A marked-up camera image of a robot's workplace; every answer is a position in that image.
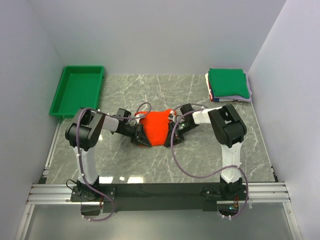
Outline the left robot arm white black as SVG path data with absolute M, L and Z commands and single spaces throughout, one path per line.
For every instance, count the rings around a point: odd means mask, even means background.
M 151 147 L 144 127 L 139 120 L 145 114 L 132 117 L 130 111 L 119 108 L 115 115 L 102 113 L 92 108 L 80 108 L 72 123 L 65 131 L 65 139 L 69 142 L 77 160 L 78 177 L 75 182 L 74 194 L 87 201 L 98 197 L 102 200 L 112 199 L 114 191 L 101 189 L 100 179 L 96 169 L 95 146 L 103 129 L 112 134 L 117 133 L 130 138 L 132 144 Z

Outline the orange t shirt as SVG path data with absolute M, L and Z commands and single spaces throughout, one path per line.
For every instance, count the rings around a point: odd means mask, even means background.
M 164 111 L 151 111 L 146 117 L 139 119 L 152 147 L 167 146 L 169 123 L 172 122 L 170 114 L 177 115 L 172 109 L 167 109 Z

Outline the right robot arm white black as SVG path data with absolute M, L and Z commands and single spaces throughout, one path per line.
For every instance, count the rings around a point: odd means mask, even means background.
M 200 109 L 193 109 L 193 103 L 178 106 L 180 117 L 174 117 L 176 110 L 169 114 L 168 133 L 164 142 L 165 147 L 170 147 L 173 160 L 175 157 L 174 145 L 184 141 L 184 134 L 201 124 L 210 124 L 214 136 L 219 142 L 222 151 L 222 168 L 205 176 L 195 176 L 187 173 L 180 165 L 178 168 L 187 176 L 196 179 L 209 178 L 220 173 L 219 192 L 216 196 L 226 200 L 236 200 L 240 194 L 247 193 L 243 185 L 246 175 L 241 169 L 241 147 L 247 134 L 247 127 L 235 107 L 231 104 L 222 107 L 208 108 L 199 103 Z

